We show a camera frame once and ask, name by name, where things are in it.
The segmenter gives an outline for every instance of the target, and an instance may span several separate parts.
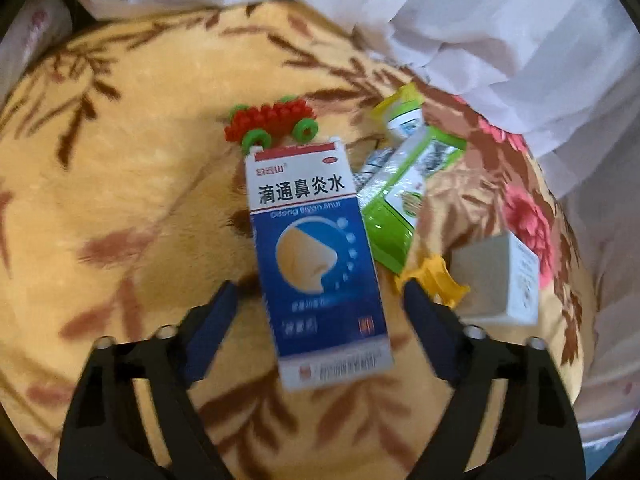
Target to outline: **barcode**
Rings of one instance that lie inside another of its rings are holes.
[[[348,359],[337,361],[320,367],[320,380],[328,381],[344,376],[365,372],[376,367],[380,352],[356,355]]]

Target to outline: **metal bolt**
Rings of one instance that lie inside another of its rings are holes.
[[[110,346],[113,346],[115,344],[115,339],[109,335],[106,335],[95,340],[94,348],[97,348],[98,350],[104,350],[105,348],[109,348]]]
[[[175,325],[164,325],[161,326],[156,332],[156,337],[158,339],[171,339],[172,337],[176,337],[178,335],[178,329]]]
[[[546,348],[545,340],[539,337],[530,337],[527,339],[527,344],[536,350],[544,350]]]
[[[470,339],[484,339],[486,332],[484,328],[480,328],[479,326],[467,325],[465,326],[465,335]]]

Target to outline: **toy car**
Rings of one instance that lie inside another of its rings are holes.
[[[225,128],[228,142],[240,142],[246,155],[255,145],[269,148],[273,137],[291,134],[298,142],[309,142],[318,132],[316,114],[301,97],[286,96],[260,108],[236,105]]]

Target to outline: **blue and white box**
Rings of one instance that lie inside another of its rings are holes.
[[[340,140],[254,149],[246,177],[283,386],[311,388],[390,368],[378,280]]]

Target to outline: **yellow blanket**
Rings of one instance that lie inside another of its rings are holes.
[[[148,336],[230,279],[242,290],[238,318],[191,399],[237,478],[404,478],[450,390],[431,373],[394,277],[378,267],[395,367],[284,392],[260,300],[241,150],[223,128],[235,104],[305,95],[318,139],[341,136],[359,168],[383,137],[370,109],[413,78],[283,2],[108,25],[25,75],[0,114],[0,393],[50,470],[92,342]],[[561,208],[519,136],[417,83],[428,120],[467,138],[468,149],[430,179],[409,266],[510,222],[529,232],[550,278],[540,322],[495,335],[544,337],[575,399],[593,350],[595,300]],[[139,390],[152,447],[167,463],[144,384]],[[487,454],[498,402],[496,393],[473,463]]]

